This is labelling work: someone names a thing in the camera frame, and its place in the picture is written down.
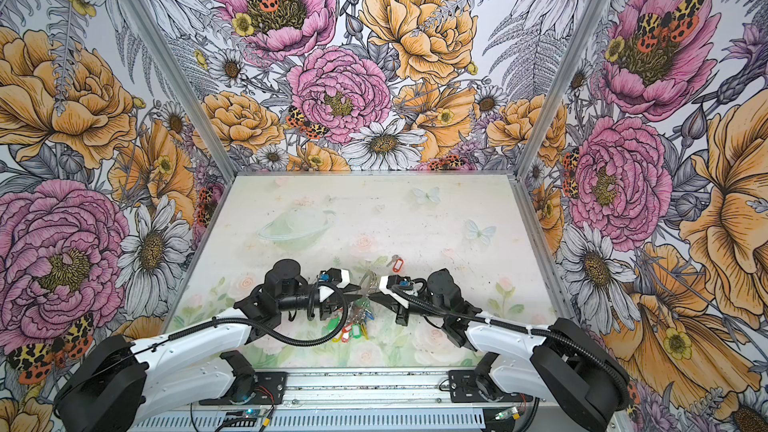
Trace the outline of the red tagged key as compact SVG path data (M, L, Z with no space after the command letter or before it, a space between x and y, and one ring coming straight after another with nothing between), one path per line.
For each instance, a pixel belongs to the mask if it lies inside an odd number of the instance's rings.
M400 273L404 266L404 260L398 255L393 255L388 266L393 273Z

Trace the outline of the metal key organizer plate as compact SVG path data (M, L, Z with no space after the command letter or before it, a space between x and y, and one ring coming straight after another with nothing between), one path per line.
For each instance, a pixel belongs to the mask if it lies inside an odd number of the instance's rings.
M371 270L364 273L359 284L359 297L354 299L350 309L351 323L367 327L369 322L375 320L371 295L377 291L378 276Z

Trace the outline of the bunch of coloured key tags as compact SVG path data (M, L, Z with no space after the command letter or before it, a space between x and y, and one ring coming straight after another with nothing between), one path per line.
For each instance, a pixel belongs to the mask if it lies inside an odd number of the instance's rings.
M373 310L366 305L353 304L347 320L340 331L331 339L332 343L349 343L352 340L368 340L368 326L374 321Z

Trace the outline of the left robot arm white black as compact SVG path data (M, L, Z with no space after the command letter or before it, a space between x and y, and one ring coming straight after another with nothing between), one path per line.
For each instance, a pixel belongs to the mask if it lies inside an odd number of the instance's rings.
M256 378L241 347L265 336L293 347L326 343L341 332L360 289L345 269L330 268L309 282L297 261L281 259L248 296L210 319L170 334L101 341L57 393L53 413L68 431L127 431L196 401L247 401ZM283 314L299 311L308 319L341 317L317 339L278 332Z

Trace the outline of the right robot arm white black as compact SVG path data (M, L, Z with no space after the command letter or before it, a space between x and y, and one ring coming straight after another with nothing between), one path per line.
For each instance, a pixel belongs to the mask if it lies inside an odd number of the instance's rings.
M607 430L632 401L625 369L570 319L535 326L499 318L465 300L446 269L426 279L381 276L368 292L397 324L420 316L453 347L480 354L468 379L449 381L473 399L553 402L588 431Z

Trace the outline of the green circuit board left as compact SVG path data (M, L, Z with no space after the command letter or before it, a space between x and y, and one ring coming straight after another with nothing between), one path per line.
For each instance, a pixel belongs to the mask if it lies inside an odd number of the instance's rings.
M270 423L273 411L271 409L245 409L233 411L226 415L228 428L259 429Z

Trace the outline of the green circuit board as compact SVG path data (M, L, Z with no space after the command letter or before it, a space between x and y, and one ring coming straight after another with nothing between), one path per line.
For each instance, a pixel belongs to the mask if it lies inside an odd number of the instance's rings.
M233 411L226 415L228 428L259 429L270 423L273 411L271 409L245 409Z
M516 421L520 418L520 416L521 416L520 410L516 406L512 406L496 413L494 416L494 420L495 421L508 421L508 420Z

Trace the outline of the green circuit board right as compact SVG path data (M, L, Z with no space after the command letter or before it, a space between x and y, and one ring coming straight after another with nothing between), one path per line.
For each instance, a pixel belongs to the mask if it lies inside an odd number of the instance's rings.
M520 416L521 416L520 410L516 406L512 406L496 413L494 416L494 420L495 421L508 421L508 420L516 421L520 418Z

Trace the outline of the aluminium front rail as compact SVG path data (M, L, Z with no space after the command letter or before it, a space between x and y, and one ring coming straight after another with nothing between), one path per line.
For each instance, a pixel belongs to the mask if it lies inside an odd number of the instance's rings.
M134 425L136 431L580 431L553 402L452 403L440 389L446 368L293 369L280 405L176 406ZM495 421L516 406L518 420ZM259 429L228 428L226 415L271 409Z

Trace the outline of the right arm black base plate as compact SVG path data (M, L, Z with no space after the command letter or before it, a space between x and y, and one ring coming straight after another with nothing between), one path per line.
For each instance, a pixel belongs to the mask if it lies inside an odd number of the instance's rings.
M480 387L477 374L470 369L453 369L447 372L447 379L440 389L449 394L452 403L489 403L489 404L519 404L530 402L531 396L510 394L506 392L487 391Z

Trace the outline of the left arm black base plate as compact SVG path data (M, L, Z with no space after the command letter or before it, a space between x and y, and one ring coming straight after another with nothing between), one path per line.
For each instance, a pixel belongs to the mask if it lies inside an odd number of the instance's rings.
M280 371L238 375L223 396L200 401L204 406L280 405L288 374Z

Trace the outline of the left aluminium corner post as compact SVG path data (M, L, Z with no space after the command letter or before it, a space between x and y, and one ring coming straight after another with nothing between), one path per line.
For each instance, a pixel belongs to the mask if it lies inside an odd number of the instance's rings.
M163 31L155 21L147 0L118 0L125 7L132 23L144 33L144 43L168 80L175 97L190 116L196 131L207 146L226 184L232 184L237 171L205 114L198 97L182 71Z

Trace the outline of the aluminium corner post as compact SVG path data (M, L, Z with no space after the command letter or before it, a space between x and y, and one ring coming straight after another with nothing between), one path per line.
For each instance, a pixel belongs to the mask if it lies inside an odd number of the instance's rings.
M147 0L118 0L125 7L132 23L144 33L144 43L168 80L175 97L190 116L196 131L207 146L226 184L232 184L237 171L205 114L198 97L182 71L163 31L155 21Z
M588 0L581 17L575 22L572 38L559 64L553 82L546 94L538 121L532 128L531 136L522 149L522 156L515 169L515 178L522 182L531 169L534 159L552 125L570 78L575 72L581 54L586 49L597 22L610 0Z

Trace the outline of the right aluminium corner post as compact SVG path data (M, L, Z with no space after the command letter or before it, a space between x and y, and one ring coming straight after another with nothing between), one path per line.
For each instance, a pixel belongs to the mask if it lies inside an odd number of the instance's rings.
M575 72L581 54L586 49L597 22L610 0L588 0L581 17L575 22L572 38L559 64L553 82L546 94L538 121L532 128L531 136L522 149L522 156L515 169L515 178L522 182L531 169L534 159L552 125L570 78Z

